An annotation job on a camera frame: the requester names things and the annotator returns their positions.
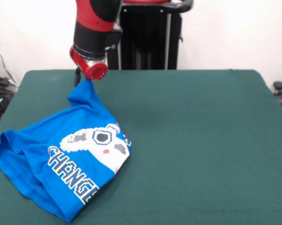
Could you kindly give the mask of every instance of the white background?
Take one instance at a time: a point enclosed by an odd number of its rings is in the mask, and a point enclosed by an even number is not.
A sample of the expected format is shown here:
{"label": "white background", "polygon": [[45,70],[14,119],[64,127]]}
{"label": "white background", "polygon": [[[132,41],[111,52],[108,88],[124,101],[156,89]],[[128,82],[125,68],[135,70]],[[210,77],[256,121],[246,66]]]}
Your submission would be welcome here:
{"label": "white background", "polygon": [[[0,0],[0,53],[19,84],[32,69],[75,68],[75,0]],[[282,80],[282,0],[195,0],[179,69],[255,69]]]}

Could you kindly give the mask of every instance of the blue t-shirt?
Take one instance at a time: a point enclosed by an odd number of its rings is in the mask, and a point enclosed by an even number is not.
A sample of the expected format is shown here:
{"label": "blue t-shirt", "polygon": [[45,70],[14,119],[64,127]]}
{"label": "blue t-shirt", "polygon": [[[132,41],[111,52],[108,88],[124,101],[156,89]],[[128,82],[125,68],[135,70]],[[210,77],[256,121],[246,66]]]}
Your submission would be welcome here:
{"label": "blue t-shirt", "polygon": [[129,157],[131,142],[85,80],[71,108],[0,135],[0,169],[42,209],[71,222]]}

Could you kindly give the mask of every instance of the table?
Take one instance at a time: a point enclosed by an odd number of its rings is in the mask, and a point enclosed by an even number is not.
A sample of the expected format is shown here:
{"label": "table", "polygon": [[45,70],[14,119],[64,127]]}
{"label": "table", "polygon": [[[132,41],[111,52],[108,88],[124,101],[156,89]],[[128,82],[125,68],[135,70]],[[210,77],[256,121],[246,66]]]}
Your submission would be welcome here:
{"label": "table", "polygon": [[[0,133],[69,107],[73,70],[30,71]],[[110,71],[98,95],[132,141],[74,225],[282,225],[282,107],[252,70]],[[62,225],[0,171],[0,225]]]}

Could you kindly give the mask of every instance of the black cable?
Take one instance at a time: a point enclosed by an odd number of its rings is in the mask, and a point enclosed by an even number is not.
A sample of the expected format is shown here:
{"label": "black cable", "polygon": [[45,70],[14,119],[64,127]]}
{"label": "black cable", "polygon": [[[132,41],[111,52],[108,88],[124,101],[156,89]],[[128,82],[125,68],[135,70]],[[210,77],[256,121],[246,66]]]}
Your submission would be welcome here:
{"label": "black cable", "polygon": [[2,65],[3,65],[4,69],[5,69],[5,71],[7,72],[8,76],[11,78],[11,80],[12,80],[14,83],[16,83],[15,80],[14,80],[14,78],[12,77],[12,75],[11,75],[11,74],[9,73],[9,71],[7,70],[6,65],[5,65],[5,62],[4,62],[4,58],[2,57],[1,54],[0,54],[0,58],[1,58]]}

